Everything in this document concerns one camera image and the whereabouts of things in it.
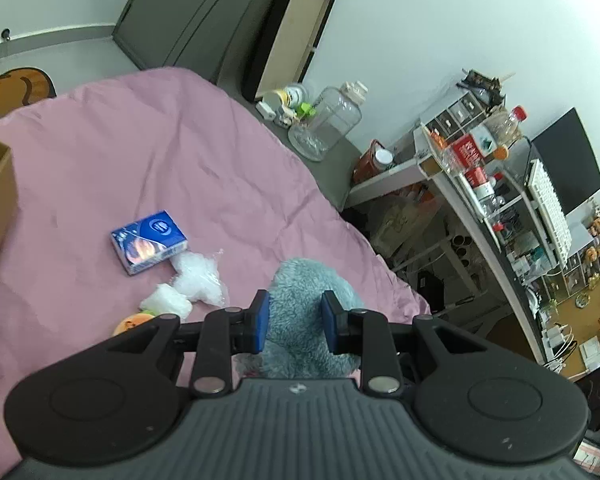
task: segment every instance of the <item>plastic bottle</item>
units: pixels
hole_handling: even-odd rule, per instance
[[[487,117],[481,124],[471,130],[476,145],[482,156],[490,155],[498,146],[508,148],[521,136],[518,125],[526,119],[522,106],[512,111],[503,110]]]
[[[362,119],[360,106],[368,92],[360,81],[339,89],[327,86],[313,104],[315,113],[289,129],[289,141],[301,155],[319,162]]]

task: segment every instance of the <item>glass jar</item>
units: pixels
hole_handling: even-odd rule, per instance
[[[367,88],[360,82],[327,86],[313,105],[312,113],[291,126],[289,141],[298,152],[319,162],[362,119],[360,106]]]

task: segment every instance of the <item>computer monitor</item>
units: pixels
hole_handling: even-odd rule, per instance
[[[532,142],[542,157],[565,214],[600,189],[598,162],[575,108]]]

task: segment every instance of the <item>metal screw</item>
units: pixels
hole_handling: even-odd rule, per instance
[[[224,381],[220,377],[200,377],[193,387],[201,394],[218,394],[224,390]]]
[[[306,386],[301,383],[297,383],[297,384],[294,384],[293,386],[289,386],[289,391],[292,394],[296,394],[296,395],[304,394],[306,390],[307,390]]]
[[[387,376],[378,376],[369,379],[368,386],[379,394],[392,394],[400,388],[400,383],[397,379]]]

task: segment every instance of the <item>red box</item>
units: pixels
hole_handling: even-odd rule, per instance
[[[486,184],[489,180],[487,174],[484,172],[481,166],[471,168],[464,174],[464,177],[467,179],[471,187],[481,186],[482,184]]]
[[[464,134],[451,145],[460,164],[472,168],[482,160],[480,150],[471,134]]]

